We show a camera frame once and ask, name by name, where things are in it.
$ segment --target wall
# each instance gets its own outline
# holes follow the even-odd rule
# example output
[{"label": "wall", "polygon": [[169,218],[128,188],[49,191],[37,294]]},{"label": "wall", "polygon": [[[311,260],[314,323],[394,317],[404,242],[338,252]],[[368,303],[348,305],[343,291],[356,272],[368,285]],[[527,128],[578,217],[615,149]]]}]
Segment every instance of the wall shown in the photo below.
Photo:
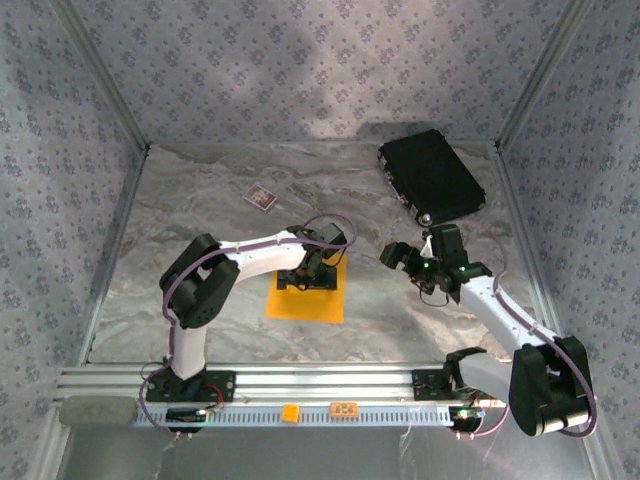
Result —
[{"label": "wall", "polygon": [[149,140],[206,144],[495,138],[566,1],[74,3]]},{"label": "wall", "polygon": [[76,362],[139,161],[49,4],[0,4],[0,478],[23,478]]},{"label": "wall", "polygon": [[640,4],[595,3],[508,161],[560,321],[640,478]]}]

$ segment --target black box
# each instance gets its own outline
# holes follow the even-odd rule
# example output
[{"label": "black box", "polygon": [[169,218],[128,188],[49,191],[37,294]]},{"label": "black box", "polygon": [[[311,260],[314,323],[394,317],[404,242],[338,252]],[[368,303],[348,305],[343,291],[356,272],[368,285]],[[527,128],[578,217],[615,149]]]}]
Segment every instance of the black box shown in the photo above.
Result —
[{"label": "black box", "polygon": [[422,227],[477,212],[482,187],[437,130],[387,142],[378,160],[398,199]]}]

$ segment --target floor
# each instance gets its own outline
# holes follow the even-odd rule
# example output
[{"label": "floor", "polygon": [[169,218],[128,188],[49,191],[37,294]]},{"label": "floor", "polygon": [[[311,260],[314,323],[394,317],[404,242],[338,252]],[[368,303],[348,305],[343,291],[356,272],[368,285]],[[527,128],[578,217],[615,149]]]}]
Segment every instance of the floor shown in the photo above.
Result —
[{"label": "floor", "polygon": [[[439,309],[424,305],[406,275],[378,261],[392,241],[420,246],[421,229],[386,183],[376,151],[376,145],[354,143],[153,146],[90,361],[146,362],[167,353],[168,325],[160,312],[158,280],[194,236],[209,232],[219,240],[257,238],[319,212],[346,214],[358,229],[358,241],[349,251],[344,323],[265,318],[270,277],[254,277],[236,285],[210,324],[208,361],[432,362],[475,345],[503,356],[474,316],[453,303]],[[482,152],[456,151],[488,195],[486,207],[470,218],[489,225],[506,244],[510,273],[503,285],[532,312],[495,168]],[[268,212],[242,199],[254,183],[278,195]],[[482,232],[462,230],[470,260],[499,271],[500,254],[492,240]]]},{"label": "floor", "polygon": [[209,435],[174,442],[151,428],[74,428],[59,478],[594,478],[580,442],[563,435],[527,437],[512,419],[492,436],[460,441],[446,428],[415,426],[228,428]]}]

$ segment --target orange block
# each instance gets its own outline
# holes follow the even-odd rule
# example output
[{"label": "orange block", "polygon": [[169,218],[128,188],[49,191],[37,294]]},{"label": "orange block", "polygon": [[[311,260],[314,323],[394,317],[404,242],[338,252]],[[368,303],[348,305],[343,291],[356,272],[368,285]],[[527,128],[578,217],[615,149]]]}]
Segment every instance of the orange block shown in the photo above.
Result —
[{"label": "orange block", "polygon": [[298,423],[300,420],[300,407],[298,405],[284,405],[282,407],[282,421],[286,423]]},{"label": "orange block", "polygon": [[[327,263],[334,264],[339,254]],[[307,322],[342,323],[344,321],[344,298],[347,283],[347,256],[338,265],[338,288],[336,290],[307,290],[301,292],[288,286],[278,290],[277,273],[273,272],[267,296],[267,318],[301,320]]]}]

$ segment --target playing card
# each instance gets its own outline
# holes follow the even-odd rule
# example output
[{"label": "playing card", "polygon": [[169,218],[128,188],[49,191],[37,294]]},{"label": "playing card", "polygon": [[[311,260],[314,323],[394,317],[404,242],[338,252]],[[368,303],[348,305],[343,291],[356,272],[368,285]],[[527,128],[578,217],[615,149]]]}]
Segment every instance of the playing card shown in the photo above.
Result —
[{"label": "playing card", "polygon": [[276,203],[276,200],[278,199],[274,193],[271,193],[269,190],[265,190],[257,183],[247,190],[242,198],[265,212],[269,210],[271,205]]}]

